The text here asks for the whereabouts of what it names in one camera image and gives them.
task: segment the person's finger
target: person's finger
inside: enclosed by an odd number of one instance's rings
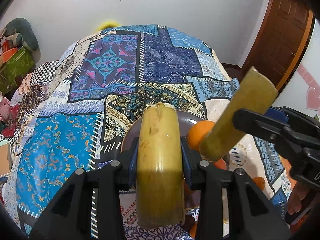
[[[292,193],[287,203],[287,208],[288,208],[287,212],[290,215],[292,215],[295,212],[295,207],[299,204],[301,204],[301,200],[298,198],[296,194]]]
[[[287,203],[287,212],[292,215],[295,212],[299,212],[301,209],[301,200],[306,197],[309,192],[309,188],[304,184],[297,182],[294,186],[288,203]]]
[[[310,191],[310,188],[308,186],[299,183],[296,193],[299,199],[302,200],[307,196],[309,191]]]
[[[295,203],[295,205],[293,206],[295,212],[299,212],[300,209],[301,209],[301,207],[302,207],[302,206],[301,206],[301,201],[297,201],[297,202]]]

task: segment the yellow fluffy object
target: yellow fluffy object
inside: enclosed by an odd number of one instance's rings
[[[101,31],[107,28],[119,27],[120,24],[115,21],[106,21],[99,25],[96,31]]]

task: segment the orange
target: orange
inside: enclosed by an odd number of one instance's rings
[[[200,142],[214,127],[215,122],[203,120],[193,125],[187,135],[189,147],[199,151]]]
[[[189,235],[195,239],[196,238],[196,232],[197,232],[197,226],[198,226],[198,221],[196,221],[195,225],[191,228]]]
[[[258,186],[259,189],[264,190],[265,186],[266,186],[266,181],[264,180],[263,177],[255,177],[252,179],[253,182]]]
[[[227,165],[224,159],[216,161],[213,165],[216,166],[218,169],[227,170]]]

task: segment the patchwork tablecloth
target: patchwork tablecloth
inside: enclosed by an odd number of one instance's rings
[[[146,106],[166,102],[217,121],[238,87],[208,45],[165,26],[109,28],[73,43],[60,60],[29,74],[12,100],[12,123],[0,135],[16,155],[3,190],[8,212],[29,233],[75,169],[100,169],[117,158]],[[246,135],[230,159],[231,170],[242,167],[265,178],[264,193],[283,216],[290,182],[273,144]],[[135,192],[120,194],[127,239],[191,238],[179,224],[140,228]],[[93,192],[93,237],[96,197]],[[199,208],[186,214],[197,220]],[[228,219],[224,223],[226,234]]]

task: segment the cardboard box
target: cardboard box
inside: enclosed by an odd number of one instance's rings
[[[7,62],[16,52],[18,48],[9,49],[2,54],[2,58],[4,62]]]
[[[10,174],[12,168],[12,156],[10,144],[0,146],[0,178]]]

